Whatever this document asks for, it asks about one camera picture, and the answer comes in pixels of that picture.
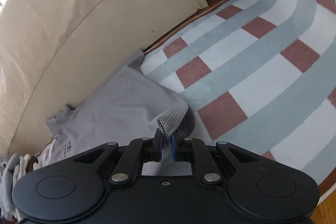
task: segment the pile of clothes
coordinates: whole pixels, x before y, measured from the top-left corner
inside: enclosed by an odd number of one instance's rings
[[[30,155],[19,156],[14,154],[8,159],[7,156],[0,156],[0,208],[1,218],[5,220],[20,221],[21,216],[15,208],[11,195],[16,183],[27,173],[41,168],[36,157]]]

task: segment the checkered rug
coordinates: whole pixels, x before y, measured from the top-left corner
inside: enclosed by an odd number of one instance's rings
[[[336,182],[335,0],[229,0],[148,54],[143,73],[179,93],[194,137],[228,141]]]

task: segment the gray fabric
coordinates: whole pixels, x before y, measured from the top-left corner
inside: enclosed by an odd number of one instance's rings
[[[14,154],[3,171],[3,176],[0,184],[0,208],[1,216],[6,220],[12,220],[15,213],[15,206],[12,202],[12,181],[13,171],[15,166],[19,163],[20,157],[18,154]]]
[[[166,158],[170,135],[180,125],[188,105],[177,93],[142,74],[139,67],[143,58],[138,50],[79,107],[73,111],[66,107],[46,121],[55,139],[50,163],[109,141],[128,145],[136,138],[153,137],[157,128],[166,137]],[[143,174],[156,175],[160,165],[145,164]]]

